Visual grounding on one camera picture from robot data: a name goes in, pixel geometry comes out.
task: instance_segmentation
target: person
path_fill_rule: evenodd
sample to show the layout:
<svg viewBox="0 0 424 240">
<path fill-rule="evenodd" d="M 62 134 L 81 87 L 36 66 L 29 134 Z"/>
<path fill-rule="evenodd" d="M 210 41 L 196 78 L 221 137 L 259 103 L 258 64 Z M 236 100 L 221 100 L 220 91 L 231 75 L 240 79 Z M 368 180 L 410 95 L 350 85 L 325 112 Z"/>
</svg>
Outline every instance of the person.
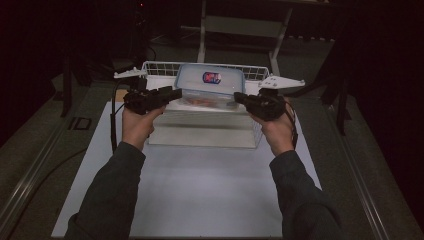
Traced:
<svg viewBox="0 0 424 240">
<path fill-rule="evenodd" d="M 146 159 L 142 153 L 144 142 L 154 131 L 153 120 L 164 110 L 162 107 L 138 115 L 124 109 L 122 141 L 96 174 L 79 212 L 69 219 L 65 239 L 129 238 L 141 169 Z M 284 239 L 344 239 L 337 211 L 330 199 L 315 187 L 294 150 L 293 126 L 287 115 L 268 122 L 251 117 L 262 125 L 275 155 L 270 169 L 283 215 Z"/>
</svg>

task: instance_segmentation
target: metal frame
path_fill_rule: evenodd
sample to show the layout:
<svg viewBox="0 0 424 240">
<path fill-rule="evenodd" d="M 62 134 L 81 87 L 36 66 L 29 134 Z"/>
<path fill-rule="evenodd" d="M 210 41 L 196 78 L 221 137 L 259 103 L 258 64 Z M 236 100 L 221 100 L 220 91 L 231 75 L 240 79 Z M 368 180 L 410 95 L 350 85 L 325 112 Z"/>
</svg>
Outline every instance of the metal frame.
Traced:
<svg viewBox="0 0 424 240">
<path fill-rule="evenodd" d="M 289 8 L 286 13 L 284 22 L 261 21 L 252 19 L 229 18 L 210 16 L 206 14 L 206 0 L 202 1 L 202 17 L 200 20 L 200 46 L 197 55 L 197 62 L 204 63 L 206 55 L 205 38 L 206 31 L 221 32 L 230 34 L 241 34 L 259 37 L 276 38 L 277 43 L 273 51 L 269 52 L 269 60 L 271 63 L 272 73 L 280 76 L 278 68 L 277 56 L 280 52 L 281 44 L 289 24 L 289 20 L 293 8 Z"/>
</svg>

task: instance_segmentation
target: white table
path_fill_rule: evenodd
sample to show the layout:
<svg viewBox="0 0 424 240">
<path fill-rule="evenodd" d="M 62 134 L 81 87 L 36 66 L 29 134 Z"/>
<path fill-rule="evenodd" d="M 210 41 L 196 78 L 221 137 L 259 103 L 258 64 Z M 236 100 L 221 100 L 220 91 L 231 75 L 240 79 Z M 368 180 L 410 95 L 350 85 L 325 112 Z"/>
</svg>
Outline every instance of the white table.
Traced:
<svg viewBox="0 0 424 240">
<path fill-rule="evenodd" d="M 64 236 L 69 217 L 112 155 L 110 108 L 107 103 L 53 237 Z M 118 136 L 120 126 L 118 114 Z M 298 129 L 297 152 L 320 187 L 300 124 Z M 268 166 L 273 155 L 265 138 L 255 150 L 146 145 L 144 153 L 131 237 L 281 237 L 282 216 Z"/>
</svg>

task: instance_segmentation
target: label sticker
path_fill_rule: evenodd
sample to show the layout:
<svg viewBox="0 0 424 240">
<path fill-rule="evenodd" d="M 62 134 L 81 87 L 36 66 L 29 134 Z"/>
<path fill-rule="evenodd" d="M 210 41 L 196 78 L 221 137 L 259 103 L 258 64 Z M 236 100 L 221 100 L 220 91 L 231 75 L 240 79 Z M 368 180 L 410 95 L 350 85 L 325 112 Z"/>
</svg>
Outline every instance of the label sticker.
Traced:
<svg viewBox="0 0 424 240">
<path fill-rule="evenodd" d="M 221 74 L 213 72 L 205 72 L 203 74 L 203 82 L 211 84 L 219 84 L 221 82 Z"/>
</svg>

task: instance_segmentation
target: dark sleeve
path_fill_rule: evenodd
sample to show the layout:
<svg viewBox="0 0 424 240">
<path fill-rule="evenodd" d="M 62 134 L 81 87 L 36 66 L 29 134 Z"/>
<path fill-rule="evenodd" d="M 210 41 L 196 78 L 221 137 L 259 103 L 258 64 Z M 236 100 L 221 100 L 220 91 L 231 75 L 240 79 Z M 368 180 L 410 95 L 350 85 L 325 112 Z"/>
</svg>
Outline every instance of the dark sleeve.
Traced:
<svg viewBox="0 0 424 240">
<path fill-rule="evenodd" d="M 94 177 L 65 239 L 128 239 L 145 156 L 121 142 Z"/>
<path fill-rule="evenodd" d="M 283 214 L 284 239 L 344 239 L 340 219 L 330 199 L 306 172 L 295 151 L 277 156 L 271 163 Z"/>
</svg>

